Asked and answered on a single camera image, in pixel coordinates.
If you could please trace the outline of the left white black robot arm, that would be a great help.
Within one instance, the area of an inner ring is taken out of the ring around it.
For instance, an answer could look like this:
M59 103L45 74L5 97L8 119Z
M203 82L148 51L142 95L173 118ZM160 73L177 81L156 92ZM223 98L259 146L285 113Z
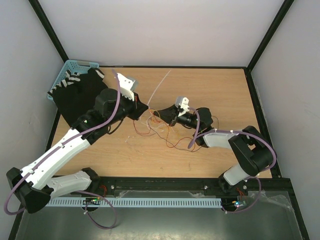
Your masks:
M147 109L135 92L124 95L112 88L104 89L95 98L94 107L81 115L58 143L29 165L13 167L6 173L10 193L30 214L62 195L84 190L96 193L99 176L89 167L70 175L54 175L78 153L109 134L112 124L121 123L124 118L138 120Z

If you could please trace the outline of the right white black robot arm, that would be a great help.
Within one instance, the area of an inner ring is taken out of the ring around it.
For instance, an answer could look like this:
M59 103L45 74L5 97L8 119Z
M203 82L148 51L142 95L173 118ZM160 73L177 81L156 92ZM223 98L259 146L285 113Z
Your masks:
M271 169L277 161L275 150L254 126L235 131L213 128L214 121L207 107L197 108L194 113L190 113L189 110L172 105L154 111L153 114L171 127L180 124L195 129L192 145L196 143L203 148L226 148L233 151L237 164L218 178L218 188L225 195L234 192L241 181Z

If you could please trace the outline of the white zip tie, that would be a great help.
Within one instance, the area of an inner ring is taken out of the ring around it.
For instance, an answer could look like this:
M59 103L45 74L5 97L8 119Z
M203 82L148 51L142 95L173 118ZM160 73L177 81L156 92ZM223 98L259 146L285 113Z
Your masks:
M167 76L170 74L170 72L172 71L172 69L169 69L169 71L165 74L165 76L161 79L161 81L158 83L158 85L155 87L155 89L153 90L151 96L148 99L147 105L150 108L150 103L155 95L155 93L157 92L157 90L159 89L159 87L161 86L161 84L164 82L164 80L167 78Z

